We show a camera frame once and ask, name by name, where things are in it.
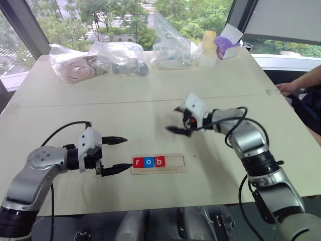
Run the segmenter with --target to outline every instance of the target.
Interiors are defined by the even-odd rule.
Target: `person's hand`
[[[295,85],[292,83],[277,84],[276,87],[281,91],[281,94],[288,96],[296,91]]]

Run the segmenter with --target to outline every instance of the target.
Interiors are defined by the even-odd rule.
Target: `white window sill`
[[[321,65],[320,58],[286,56],[277,54],[252,54],[263,70],[285,70],[309,72]]]
[[[18,74],[8,74],[0,77],[7,91],[15,91],[19,88],[29,71]]]

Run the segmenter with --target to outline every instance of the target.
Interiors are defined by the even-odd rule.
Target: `black cable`
[[[243,208],[243,204],[242,204],[242,188],[243,185],[245,183],[247,179],[247,175],[245,175],[245,177],[243,178],[240,187],[239,187],[239,205],[241,208],[241,214],[245,220],[245,222],[247,223],[247,225],[249,225],[250,229],[253,231],[253,233],[259,238],[259,240],[264,241],[263,237],[260,235],[260,233],[254,228],[254,226],[251,224],[251,222],[249,221],[249,219],[247,218],[245,212],[244,212],[244,208]]]
[[[58,128],[55,132],[53,132],[43,143],[42,147],[47,144],[47,142],[59,131],[62,129],[72,126],[75,124],[85,124],[86,128],[91,126],[91,122],[86,122],[86,121],[79,121],[79,122],[71,122],[68,124],[65,124],[64,126]],[[50,227],[50,241],[54,240],[54,232],[55,232],[55,192],[54,192],[54,185],[51,183],[51,227]]]
[[[201,129],[205,129],[205,128],[208,128],[208,127],[212,127],[212,126],[217,125],[217,124],[220,124],[220,123],[222,123],[222,122],[231,121],[231,120],[236,120],[236,119],[241,119],[241,118],[242,118],[242,117],[228,117],[228,118],[224,118],[224,119],[217,120],[217,121],[215,121],[215,122],[208,123],[208,124],[203,125],[203,126],[198,127],[198,128],[189,128],[189,129],[187,129],[187,130],[190,131],[190,132],[199,131],[199,130],[201,130]],[[268,134],[267,134],[267,131],[265,130],[265,128],[264,128],[259,122],[257,122],[256,120],[253,120],[253,119],[251,119],[251,118],[247,118],[247,117],[245,117],[243,120],[245,120],[245,121],[247,120],[247,121],[249,121],[249,122],[253,122],[253,123],[257,124],[257,125],[262,129],[262,131],[264,132],[265,140],[266,140],[267,145],[270,146],[270,140],[269,140],[269,136],[268,136]]]
[[[54,240],[55,232],[55,192],[54,185],[51,183],[51,226],[50,226],[50,241]]]
[[[238,107],[237,109],[244,109],[244,113],[243,115],[241,116],[241,118],[238,120],[238,122],[235,124],[235,126],[233,126],[233,128],[231,128],[229,130],[229,132],[227,132],[227,134],[225,135],[225,139],[224,139],[224,142],[225,144],[230,147],[230,148],[233,148],[230,144],[228,144],[228,138],[230,137],[230,135],[232,134],[232,132],[242,123],[242,121],[244,121],[246,115],[247,115],[247,108],[246,107]]]
[[[91,126],[91,122],[85,122],[85,121],[80,121],[80,122],[71,122],[71,123],[68,123],[62,127],[60,127],[59,129],[57,129],[55,132],[53,132],[43,143],[42,143],[42,147],[45,146],[47,144],[47,142],[55,135],[57,134],[59,131],[61,131],[62,129],[68,127],[68,126],[72,126],[72,125],[75,125],[75,124],[85,124],[86,127],[90,127]]]
[[[253,194],[254,191],[253,191],[253,189],[252,189],[250,180],[248,181],[247,185],[249,186],[249,189],[250,189],[251,193]]]

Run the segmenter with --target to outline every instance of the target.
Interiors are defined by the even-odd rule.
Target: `person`
[[[320,85],[301,100],[293,95],[298,89]],[[292,100],[291,106],[321,146],[321,65],[291,83],[276,85],[281,94]]]

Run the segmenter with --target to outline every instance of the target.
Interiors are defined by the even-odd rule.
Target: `plastic bag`
[[[106,73],[111,64],[108,58],[68,49],[52,44],[49,52],[51,66],[58,77],[68,83],[76,83]]]
[[[142,46],[133,42],[95,42],[89,50],[90,54],[107,57],[113,73],[121,75],[148,74],[143,52]]]
[[[156,68],[188,69],[196,64],[198,47],[180,33],[158,12],[154,12],[157,39],[153,45]]]

